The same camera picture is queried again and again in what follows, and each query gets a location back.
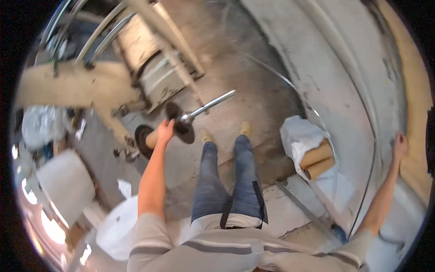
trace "cardboard tube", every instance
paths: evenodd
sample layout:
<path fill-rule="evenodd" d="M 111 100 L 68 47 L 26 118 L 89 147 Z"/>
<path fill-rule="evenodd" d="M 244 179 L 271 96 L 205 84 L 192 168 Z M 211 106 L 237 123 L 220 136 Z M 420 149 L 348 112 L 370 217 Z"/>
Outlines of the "cardboard tube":
<path fill-rule="evenodd" d="M 320 161 L 311 165 L 304 170 L 305 175 L 309 180 L 315 180 L 320 174 L 331 168 L 335 164 L 334 157 L 330 157 L 326 160 Z"/>
<path fill-rule="evenodd" d="M 329 141 L 324 139 L 318 148 L 314 148 L 305 153 L 301 161 L 301 168 L 307 169 L 310 165 L 313 165 L 319 161 L 323 161 L 329 157 L 332 157 L 332 148 L 329 145 Z"/>
<path fill-rule="evenodd" d="M 148 134 L 145 139 L 145 144 L 149 149 L 154 149 L 157 145 L 157 130 L 154 130 L 150 134 Z"/>

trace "sneaker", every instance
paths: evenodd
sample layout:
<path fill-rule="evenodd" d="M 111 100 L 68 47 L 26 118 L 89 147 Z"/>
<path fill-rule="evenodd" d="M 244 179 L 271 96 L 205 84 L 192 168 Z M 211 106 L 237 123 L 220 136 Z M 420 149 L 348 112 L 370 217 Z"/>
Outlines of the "sneaker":
<path fill-rule="evenodd" d="M 200 131 L 200 137 L 201 137 L 201 142 L 203 144 L 205 144 L 206 142 L 212 142 L 213 143 L 213 138 L 211 137 L 211 135 L 206 131 L 206 130 L 201 130 Z"/>
<path fill-rule="evenodd" d="M 240 125 L 239 135 L 242 135 L 242 134 L 248 138 L 251 137 L 252 131 L 251 131 L 251 124 L 249 122 L 243 122 Z"/>

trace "right hand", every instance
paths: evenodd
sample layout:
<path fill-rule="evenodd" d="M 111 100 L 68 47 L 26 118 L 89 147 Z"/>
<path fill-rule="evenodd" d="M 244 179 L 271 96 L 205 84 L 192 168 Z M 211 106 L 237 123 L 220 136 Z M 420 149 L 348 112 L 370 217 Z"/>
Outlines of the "right hand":
<path fill-rule="evenodd" d="M 167 121 L 164 119 L 157 127 L 157 143 L 167 144 L 174 136 L 175 120 Z"/>
<path fill-rule="evenodd" d="M 402 158 L 406 155 L 408 150 L 408 144 L 406 142 L 406 137 L 402 133 L 396 133 L 396 139 L 394 141 L 393 147 L 393 160 L 400 163 Z"/>

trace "black strap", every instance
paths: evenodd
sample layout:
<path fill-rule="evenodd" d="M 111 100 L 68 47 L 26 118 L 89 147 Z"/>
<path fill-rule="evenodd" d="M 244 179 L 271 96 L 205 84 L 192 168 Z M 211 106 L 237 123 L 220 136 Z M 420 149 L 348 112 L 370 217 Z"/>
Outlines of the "black strap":
<path fill-rule="evenodd" d="M 260 216 L 261 216 L 261 224 L 256 227 L 258 229 L 261 229 L 263 226 L 263 221 L 264 221 L 264 199 L 263 199 L 263 195 L 261 194 L 261 190 L 260 187 L 258 186 L 258 182 L 257 181 L 253 181 L 252 182 L 252 186 L 254 187 L 254 191 L 255 191 L 255 195 L 257 196 L 257 201 L 258 204 L 260 205 Z M 228 203 L 225 205 L 224 208 L 224 212 L 221 216 L 221 229 L 236 229 L 236 228 L 242 228 L 242 227 L 226 227 L 227 224 L 227 220 L 228 220 L 228 216 L 230 215 L 231 212 L 231 207 L 233 206 L 233 201 L 228 201 Z"/>

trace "jeans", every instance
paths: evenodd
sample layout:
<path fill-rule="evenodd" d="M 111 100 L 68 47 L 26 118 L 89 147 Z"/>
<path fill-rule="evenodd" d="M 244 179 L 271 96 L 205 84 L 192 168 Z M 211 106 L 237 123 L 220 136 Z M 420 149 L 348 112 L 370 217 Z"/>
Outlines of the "jeans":
<path fill-rule="evenodd" d="M 252 146 L 245 135 L 237 137 L 234 155 L 236 185 L 231 196 L 219 179 L 216 145 L 212 142 L 204 144 L 199 179 L 195 189 L 192 222 L 205 215 L 223 213 L 230 203 L 232 203 L 231 213 L 262 219 L 253 182 L 258 184 L 260 190 L 261 185 L 255 171 Z M 264 208 L 263 221 L 268 222 L 266 208 Z"/>

